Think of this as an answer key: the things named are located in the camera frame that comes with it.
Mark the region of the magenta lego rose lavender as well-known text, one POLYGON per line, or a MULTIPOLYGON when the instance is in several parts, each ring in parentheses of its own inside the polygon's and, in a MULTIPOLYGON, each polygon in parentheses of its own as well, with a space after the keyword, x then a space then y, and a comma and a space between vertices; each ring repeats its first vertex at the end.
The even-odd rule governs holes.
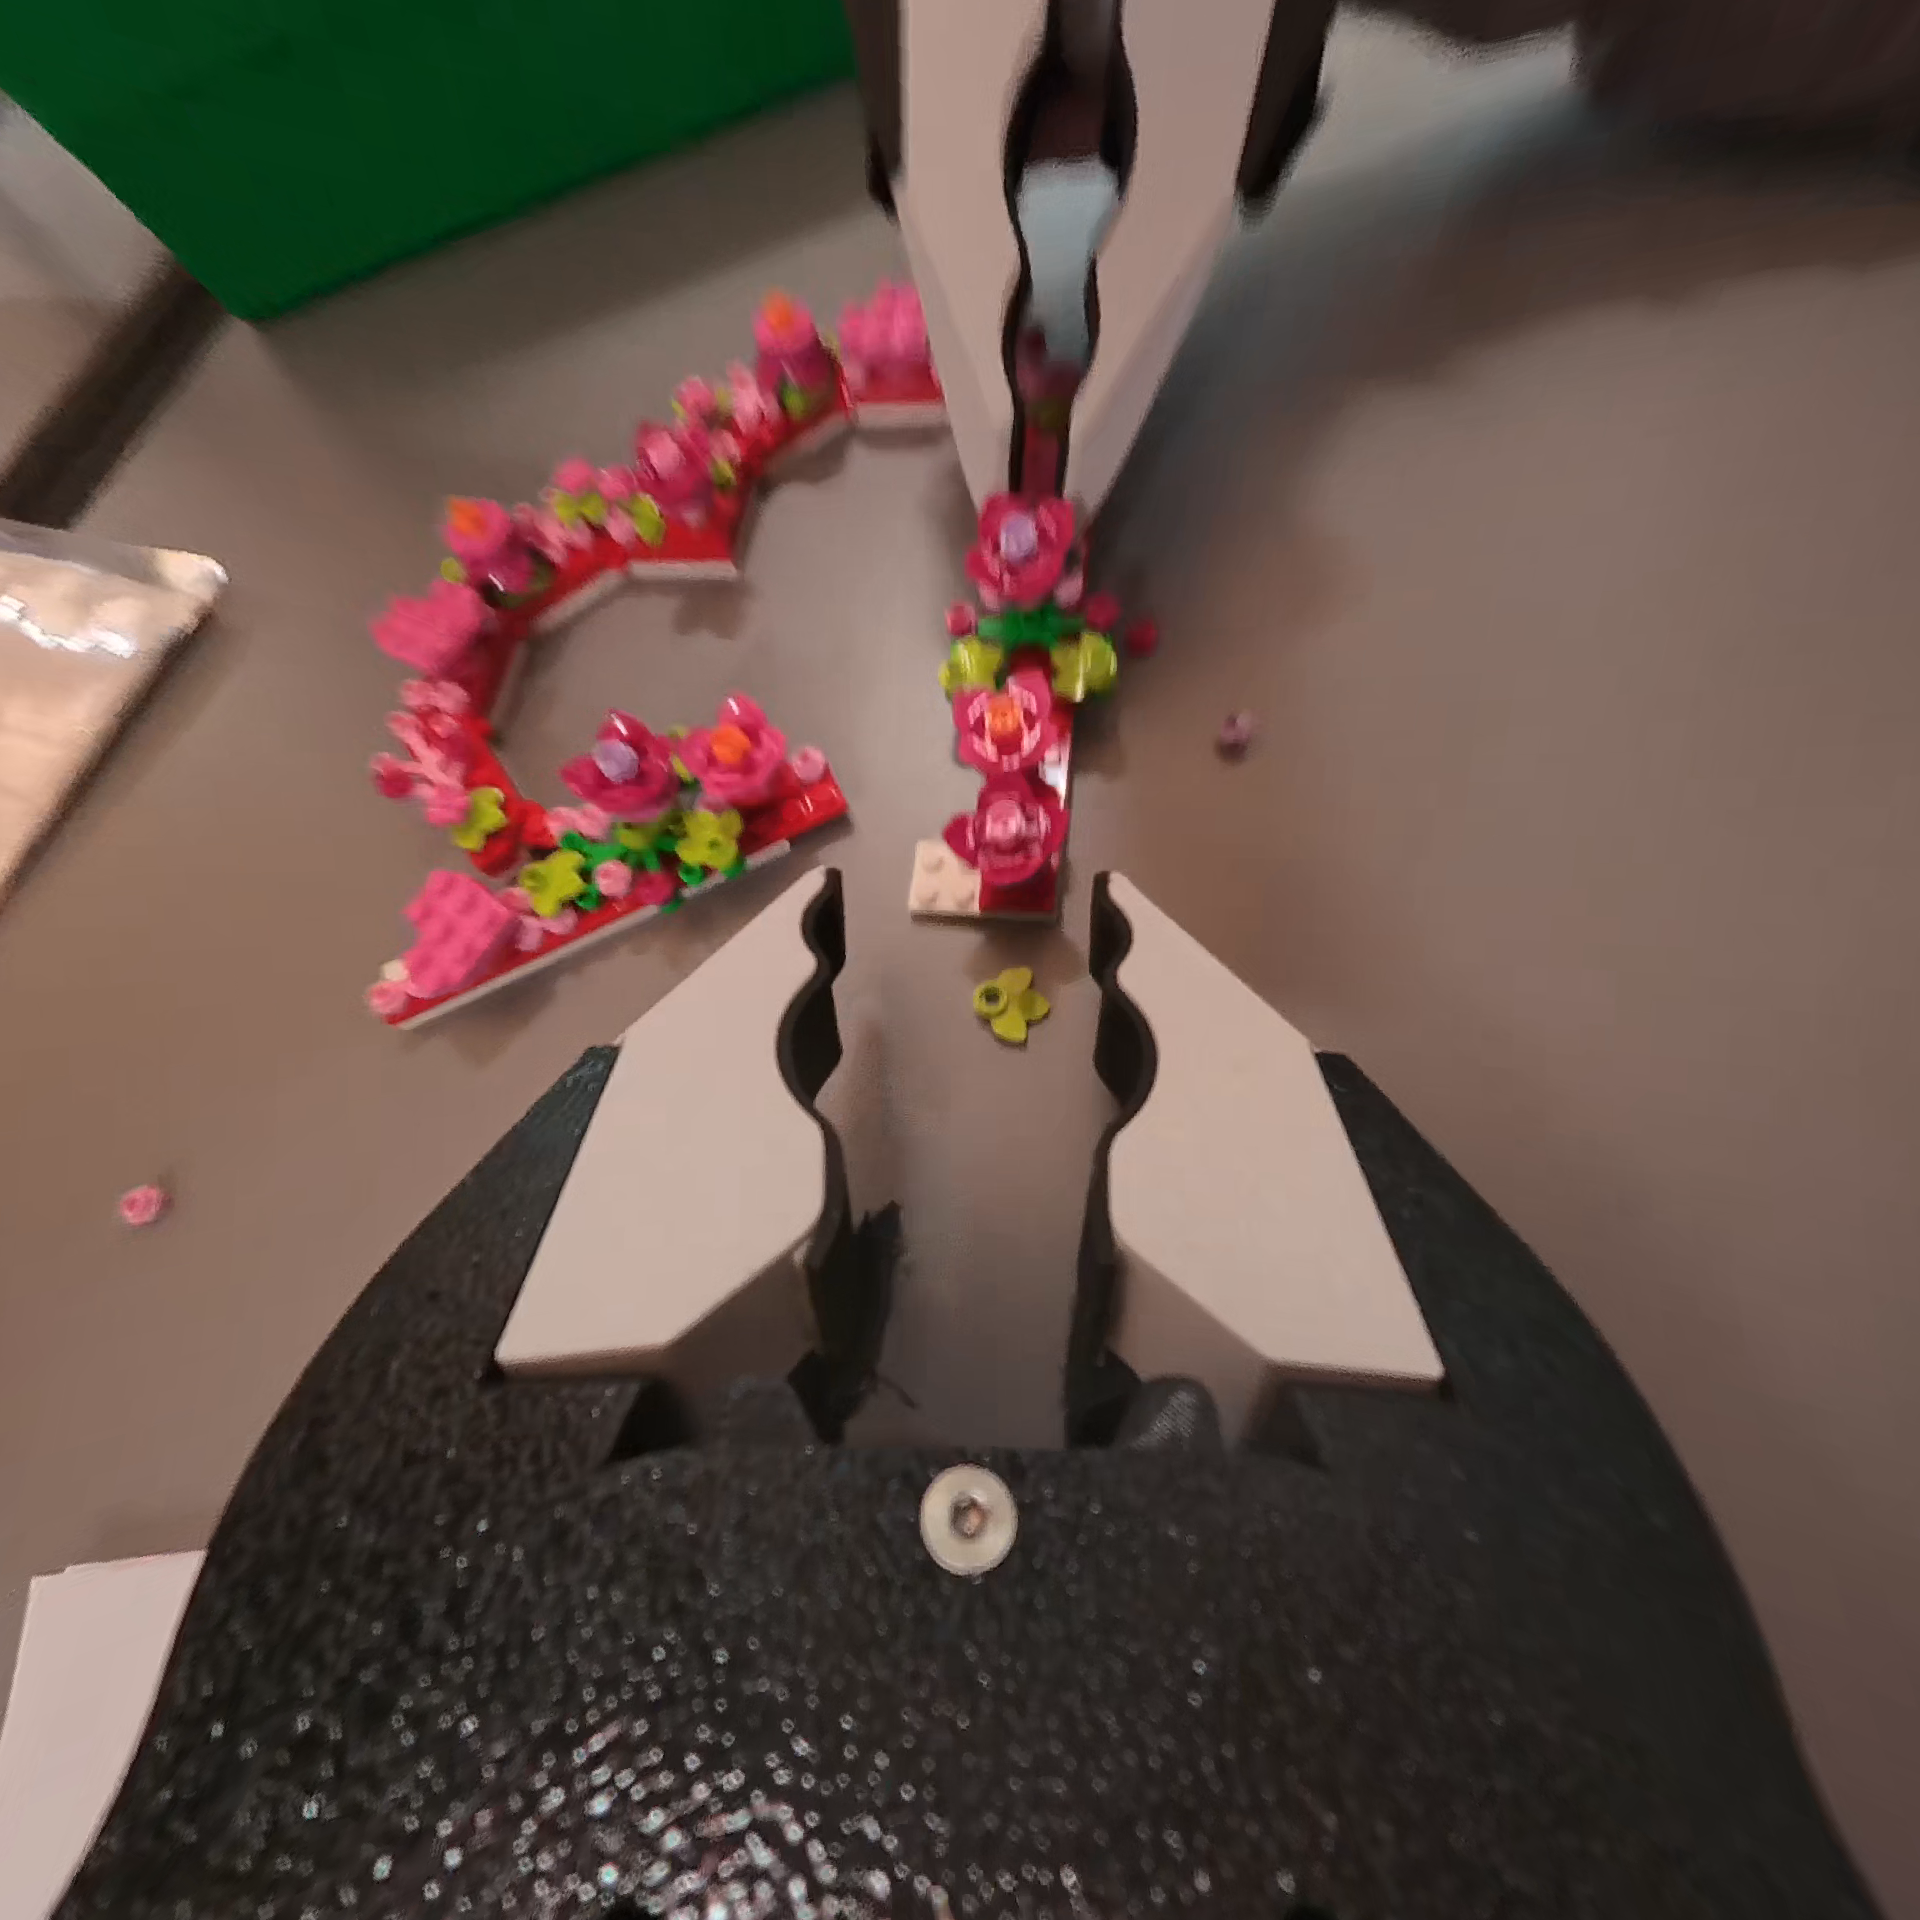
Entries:
POLYGON ((1078 519, 1061 497, 1000 492, 976 514, 965 574, 987 612, 1053 603, 1073 574, 1078 519))

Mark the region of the straight red lego flower strip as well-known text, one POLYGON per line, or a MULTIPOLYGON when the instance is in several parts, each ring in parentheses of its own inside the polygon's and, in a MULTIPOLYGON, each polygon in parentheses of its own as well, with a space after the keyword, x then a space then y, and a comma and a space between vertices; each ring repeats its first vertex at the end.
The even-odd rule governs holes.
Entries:
POLYGON ((1053 603, 987 612, 966 576, 970 598, 948 609, 952 753, 976 792, 915 848, 912 922, 1053 922, 1061 912, 1076 723, 1120 681, 1120 601, 1088 588, 1088 528, 1078 510, 1076 519, 1073 574, 1053 603))

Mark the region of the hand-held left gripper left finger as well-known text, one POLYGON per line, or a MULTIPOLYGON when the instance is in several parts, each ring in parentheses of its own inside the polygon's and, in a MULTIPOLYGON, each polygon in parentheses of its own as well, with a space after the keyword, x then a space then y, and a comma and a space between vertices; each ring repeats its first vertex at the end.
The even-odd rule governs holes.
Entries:
POLYGON ((843 878, 806 872, 622 1033, 497 1340, 506 1378, 637 1380, 691 1433, 770 1384, 849 1438, 904 1223, 857 1212, 821 1111, 845 960, 843 878))

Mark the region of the lego instruction booklet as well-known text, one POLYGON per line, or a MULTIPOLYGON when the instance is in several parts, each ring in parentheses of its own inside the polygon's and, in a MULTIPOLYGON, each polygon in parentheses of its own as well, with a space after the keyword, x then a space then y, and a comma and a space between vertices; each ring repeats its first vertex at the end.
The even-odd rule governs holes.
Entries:
POLYGON ((2 1734, 2 1915, 46 1919, 120 1795, 202 1576, 165 1552, 36 1576, 2 1734))

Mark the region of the curved lego flower heart section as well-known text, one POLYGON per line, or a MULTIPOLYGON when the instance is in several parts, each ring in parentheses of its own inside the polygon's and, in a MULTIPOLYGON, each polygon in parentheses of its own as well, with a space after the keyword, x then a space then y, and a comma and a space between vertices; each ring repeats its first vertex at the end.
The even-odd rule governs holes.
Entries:
POLYGON ((667 419, 636 425, 625 462, 568 459, 529 502, 448 498, 438 578, 368 624, 404 670, 370 780, 454 855, 404 906, 410 943, 368 988, 376 1020, 443 1018, 845 819, 828 756, 793 747, 746 692, 694 727, 611 710, 553 801, 510 768, 500 719, 534 642, 604 595, 734 586, 782 465, 862 425, 942 419, 912 281, 881 281, 832 327, 770 294, 752 354, 681 383, 667 419))

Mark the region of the green board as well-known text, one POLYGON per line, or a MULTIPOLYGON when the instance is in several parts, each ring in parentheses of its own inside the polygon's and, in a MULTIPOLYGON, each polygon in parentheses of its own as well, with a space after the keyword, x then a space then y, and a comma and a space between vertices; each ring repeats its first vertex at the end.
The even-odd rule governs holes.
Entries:
POLYGON ((835 3, 5 3, 5 95, 236 318, 852 76, 835 3))

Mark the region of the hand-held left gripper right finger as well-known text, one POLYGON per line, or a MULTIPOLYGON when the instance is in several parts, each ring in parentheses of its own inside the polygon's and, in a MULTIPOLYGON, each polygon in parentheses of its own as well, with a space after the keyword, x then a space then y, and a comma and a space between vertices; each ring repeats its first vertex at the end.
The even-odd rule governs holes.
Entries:
POLYGON ((1062 1362, 1073 1444, 1189 1384, 1230 1444, 1304 1388, 1433 1399, 1448 1366, 1322 1058, 1129 878, 1088 899, 1088 1174, 1062 1362))

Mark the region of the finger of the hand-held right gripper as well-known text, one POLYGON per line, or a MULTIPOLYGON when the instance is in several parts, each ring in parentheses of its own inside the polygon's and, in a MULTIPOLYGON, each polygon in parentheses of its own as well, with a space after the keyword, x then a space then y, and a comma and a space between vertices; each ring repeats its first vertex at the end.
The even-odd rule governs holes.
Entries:
POLYGON ((1049 6, 1021 111, 1021 475, 1091 519, 1280 175, 1280 7, 1049 6))
POLYGON ((1044 3, 900 3, 896 217, 966 492, 1012 488, 1012 339, 1024 283, 1011 142, 1044 3))

